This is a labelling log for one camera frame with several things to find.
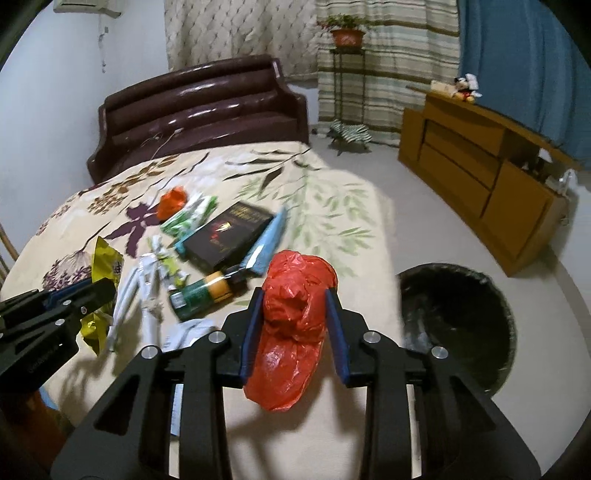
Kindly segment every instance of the potted plant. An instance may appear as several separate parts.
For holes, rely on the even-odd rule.
[[[332,33],[336,47],[361,47],[365,32],[359,27],[368,27],[370,22],[353,15],[330,15],[318,25]]]

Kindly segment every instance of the bottle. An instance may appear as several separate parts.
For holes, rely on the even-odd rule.
[[[179,320],[195,318],[213,304],[246,291],[247,270],[239,265],[208,275],[181,290],[169,293],[170,304]]]

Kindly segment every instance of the crumpled plastic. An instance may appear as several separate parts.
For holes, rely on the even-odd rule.
[[[92,256],[92,283],[99,281],[101,278],[110,278],[115,284],[115,288],[117,288],[121,280],[122,270],[123,255],[112,248],[104,238],[97,237],[95,253]],[[86,344],[97,355],[106,346],[107,331],[113,321],[114,308],[115,302],[111,301],[81,320],[80,334]]]
[[[182,187],[175,187],[160,197],[156,217],[161,222],[168,220],[187,203],[187,192]]]
[[[283,250],[262,289],[264,325],[247,398],[269,411],[289,410],[318,366],[326,335],[325,291],[337,286],[334,269],[313,255]]]

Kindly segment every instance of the red plastic bag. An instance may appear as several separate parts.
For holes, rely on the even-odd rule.
[[[171,218],[187,203],[187,192],[182,187],[175,187],[160,197],[156,217],[161,222]]]
[[[271,411],[289,410],[318,366],[326,334],[325,291],[337,286],[334,269],[320,257],[283,250],[273,257],[267,279],[265,323],[247,398]]]

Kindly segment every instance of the tiled floor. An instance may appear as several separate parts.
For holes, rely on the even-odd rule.
[[[545,472],[591,408],[591,358],[556,279],[542,262],[508,278],[472,231],[427,185],[397,161],[398,151],[372,145],[337,157],[329,140],[312,138],[331,167],[349,170],[394,200],[394,270],[429,262],[464,265],[489,275],[504,293],[517,326],[511,373],[494,400]]]

